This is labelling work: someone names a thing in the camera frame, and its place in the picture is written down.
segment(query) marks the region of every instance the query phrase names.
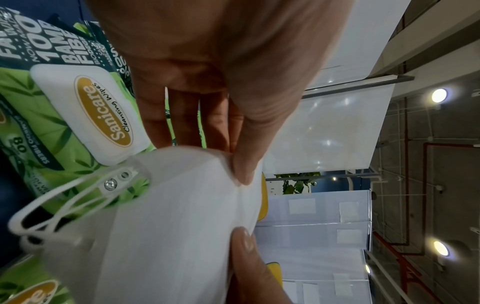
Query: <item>hand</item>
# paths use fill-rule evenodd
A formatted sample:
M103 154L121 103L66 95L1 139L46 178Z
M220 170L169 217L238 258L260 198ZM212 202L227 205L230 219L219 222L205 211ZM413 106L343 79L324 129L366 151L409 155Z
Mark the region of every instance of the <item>hand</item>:
M353 0L87 0L130 66L145 129L170 146L233 153L249 184L257 163L335 45Z
M226 304L292 304L260 258L255 237L245 228L231 234L230 260L233 277Z

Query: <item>mask ear loop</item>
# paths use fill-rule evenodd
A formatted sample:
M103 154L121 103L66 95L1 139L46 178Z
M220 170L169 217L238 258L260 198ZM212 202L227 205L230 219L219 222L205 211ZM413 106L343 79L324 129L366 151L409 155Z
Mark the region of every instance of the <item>mask ear loop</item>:
M125 171L125 169L129 169L131 171L133 170L133 167L138 167L140 165L139 162L137 161L128 161L125 162L124 165L118 167L109 167L109 168L104 168L101 170L98 170L90 175L80 177L76 180L73 180L71 182L68 182L65 185L62 185L60 187L57 187L46 194L42 195L41 197L38 197L34 201L32 201L30 204L25 206L22 210L17 212L8 222L8 228L9 230L16 234L22 236L20 238L20 245L21 247L29 253L32 254L39 254L41 253L43 246L41 244L33 244L28 237L36 237L41 240L48 240L48 241L56 241L56 242L67 242L72 245L79 245L82 243L82 237L78 236L75 238L71 237L63 237L61 235L57 235L55 233L55 228L57 227L59 221L61 220L62 217L65 217L66 215L69 215L71 213L77 212L86 206L96 203L99 200L106 199L104 202L102 202L99 206L96 206L94 209L90 210L87 212L84 216L93 214L97 212L98 210L106 207L109 205L122 191L124 191L128 186L136 182L140 178L140 174L136 174L134 178L132 178L130 181L127 182L122 188L115 189L112 191L109 195L107 196L100 196L97 198L94 198L86 203L83 203L80 206L77 206L75 208L72 208L72 206L78 202L81 198L83 198L85 195L89 194L92 190L95 190L99 185L103 184L104 178L99 178L93 185L89 186L88 188L82 190L80 193L75 195L73 198L71 198L69 201L67 201L59 210L58 212L49 220L44 221L40 224L37 224L33 227L30 228L24 228L22 225L23 220L25 217L27 217L32 211L40 207L42 204L47 202L48 200L54 198L55 196L59 195L60 193L69 190L91 178L97 177L97 176L115 176L119 173L122 173ZM143 168L143 166L139 166L138 171L141 171L145 176L150 176L147 170Z

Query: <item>yellow object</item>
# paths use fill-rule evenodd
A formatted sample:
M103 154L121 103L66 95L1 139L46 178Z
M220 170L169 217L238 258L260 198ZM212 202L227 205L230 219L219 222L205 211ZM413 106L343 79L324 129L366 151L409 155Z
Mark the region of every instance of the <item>yellow object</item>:
M282 269L280 268L280 264L278 264L277 262L272 262L272 263L268 263L266 266L268 267L268 269L270 269L270 271L272 272L273 276L278 281L280 286L283 287Z
M261 207L260 213L258 214L257 221L263 219L267 216L269 211L269 192L267 191L267 181L265 180L265 175L261 174Z

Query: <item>gold oval label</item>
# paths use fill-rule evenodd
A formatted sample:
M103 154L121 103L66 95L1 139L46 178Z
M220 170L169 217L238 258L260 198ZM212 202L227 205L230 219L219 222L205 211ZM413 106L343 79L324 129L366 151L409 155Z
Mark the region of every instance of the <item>gold oval label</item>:
M78 101L96 128L111 142L121 147L132 144L133 133L120 103L95 79L75 79Z
M5 122L7 122L7 117L2 112L2 110L0 110L0 124L4 124Z
M58 285L55 280L42 282L16 294L3 304L48 304L55 295Z

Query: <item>white face mask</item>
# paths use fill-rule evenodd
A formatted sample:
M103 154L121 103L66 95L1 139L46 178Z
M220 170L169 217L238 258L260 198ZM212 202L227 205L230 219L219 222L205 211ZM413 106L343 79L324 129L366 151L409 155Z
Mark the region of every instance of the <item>white face mask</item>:
M253 231L262 200L261 170L250 186L242 186L229 164L226 153L192 147L137 155L94 173L101 176L98 182L49 221L29 229L22 226L26 215L85 178L39 197L13 216L9 228L24 236L25 250L41 255L77 304L220 304L227 295L230 234L237 226ZM79 198L125 170L134 178L106 193L101 206L55 232ZM139 177L150 179L145 194L102 209ZM43 243L32 244L27 235Z

